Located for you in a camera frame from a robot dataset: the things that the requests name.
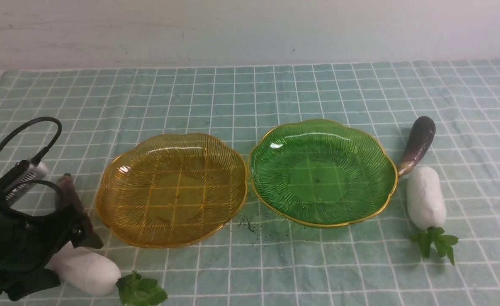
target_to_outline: green leaves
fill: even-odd
[[[427,231],[419,231],[412,236],[410,240],[418,244],[418,248],[423,259],[431,255],[431,245],[435,246],[440,258],[448,256],[450,263],[455,266],[454,248],[452,246],[458,243],[458,238],[452,235],[444,235],[442,228],[429,228]]]
[[[156,306],[168,298],[157,279],[142,278],[136,271],[118,279],[116,287],[123,306]]]

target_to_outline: glass plate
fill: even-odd
[[[246,199],[242,157],[207,134],[162,134],[105,170],[95,209],[112,234],[141,248],[182,247],[219,230]]]
[[[276,213],[311,227],[340,227],[382,211],[397,170],[362,130],[324,119],[274,128],[249,157],[258,198]]]

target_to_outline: eggplant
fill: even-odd
[[[85,215],[85,246],[100,249],[103,247],[103,242],[99,235],[95,233],[93,230],[93,224],[91,223],[91,219],[85,212],[85,209],[82,205],[82,202],[79,199],[78,194],[76,193],[76,189],[73,184],[73,177],[70,173],[65,173],[61,178],[57,181],[57,186],[63,192],[64,200],[61,201],[59,195],[55,196],[55,210],[61,210],[68,205],[74,205],[79,213]]]
[[[401,156],[401,162],[397,166],[399,177],[409,174],[414,167],[421,161],[435,137],[436,126],[433,119],[427,116],[421,116],[412,125],[410,129],[409,141],[407,147]]]

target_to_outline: green plate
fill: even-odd
[[[397,169],[371,135],[316,119],[270,130],[250,153],[258,198],[303,225],[341,227],[382,211]]]

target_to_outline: black wire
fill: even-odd
[[[44,157],[44,155],[46,155],[46,153],[48,153],[48,151],[50,150],[50,148],[54,145],[55,141],[57,141],[57,138],[59,138],[59,136],[61,135],[61,130],[62,130],[61,122],[59,120],[57,120],[56,118],[53,118],[53,117],[38,117],[38,118],[35,118],[33,120],[29,120],[28,122],[25,122],[24,124],[22,124],[21,126],[19,126],[18,128],[16,128],[15,130],[13,130],[10,134],[8,134],[5,137],[5,139],[3,139],[3,141],[1,141],[1,143],[0,143],[0,152],[4,149],[4,147],[7,145],[7,143],[9,141],[11,141],[17,134],[21,133],[22,130],[30,127],[31,125],[37,124],[39,122],[53,122],[54,124],[57,125],[57,132],[55,133],[55,135],[52,138],[52,140],[50,141],[50,143],[48,143],[48,145],[46,145],[46,147],[44,147],[42,150],[40,150],[31,159],[31,163],[33,163],[34,165],[38,165],[38,163],[40,163],[40,160],[42,159],[42,157]]]

